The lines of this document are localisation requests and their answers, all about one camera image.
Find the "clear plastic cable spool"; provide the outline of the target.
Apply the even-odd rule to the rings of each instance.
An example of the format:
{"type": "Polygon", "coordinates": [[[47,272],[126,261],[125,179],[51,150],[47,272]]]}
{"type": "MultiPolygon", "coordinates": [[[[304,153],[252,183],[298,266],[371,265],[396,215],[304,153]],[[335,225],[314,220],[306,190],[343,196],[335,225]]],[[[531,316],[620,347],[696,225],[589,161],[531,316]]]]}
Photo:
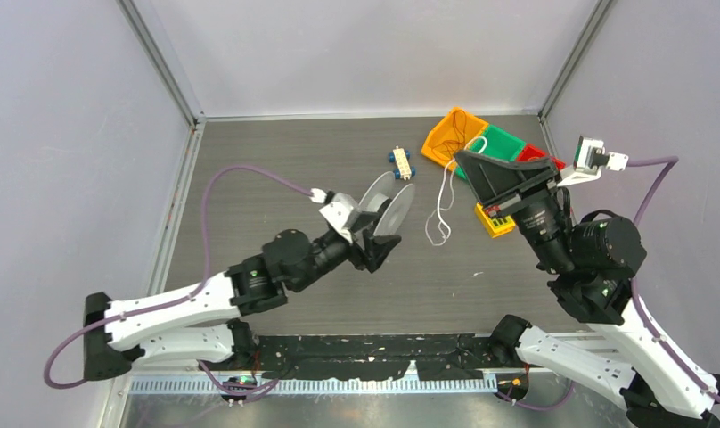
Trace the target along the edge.
{"type": "Polygon", "coordinates": [[[391,171],[381,174],[359,202],[359,209],[362,212],[379,215],[373,222],[375,236],[394,235],[413,204],[415,184],[408,183],[396,191],[394,189],[396,181],[391,171]]]}

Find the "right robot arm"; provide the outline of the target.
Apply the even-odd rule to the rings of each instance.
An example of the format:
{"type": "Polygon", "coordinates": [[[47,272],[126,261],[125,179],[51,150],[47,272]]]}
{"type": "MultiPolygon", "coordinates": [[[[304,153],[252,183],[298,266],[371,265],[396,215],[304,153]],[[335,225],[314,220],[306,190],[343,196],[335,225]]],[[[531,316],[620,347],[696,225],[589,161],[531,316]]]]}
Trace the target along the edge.
{"type": "Polygon", "coordinates": [[[513,219],[564,311],[618,353],[603,358],[507,315],[490,336],[494,360],[550,369],[622,408],[638,427],[717,427],[720,374],[688,358],[637,292],[635,276],[647,253],[636,220],[610,210],[571,219],[574,177],[623,170],[627,157],[597,141],[582,144],[566,169],[549,158],[509,162],[469,150],[454,157],[486,213],[513,219]]]}

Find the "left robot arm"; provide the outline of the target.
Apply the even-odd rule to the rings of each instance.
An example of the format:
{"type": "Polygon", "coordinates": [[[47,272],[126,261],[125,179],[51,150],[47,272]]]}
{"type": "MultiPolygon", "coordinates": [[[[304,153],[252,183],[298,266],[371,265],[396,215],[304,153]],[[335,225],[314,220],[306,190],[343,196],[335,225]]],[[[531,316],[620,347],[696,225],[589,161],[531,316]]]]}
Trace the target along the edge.
{"type": "Polygon", "coordinates": [[[132,365],[152,355],[182,351],[172,341],[188,342],[191,357],[206,362],[224,360],[235,369],[248,367],[255,345],[231,333],[225,341],[192,338],[200,323],[266,312],[287,302],[287,292],[302,292],[344,262],[357,270],[375,272],[400,243],[400,235],[377,236],[368,230],[360,242],[349,242],[335,231],[310,240],[295,229],[281,231],[262,251],[193,284],[145,298],[114,300],[104,292],[85,299],[83,376],[89,382],[128,373],[132,365]]]}

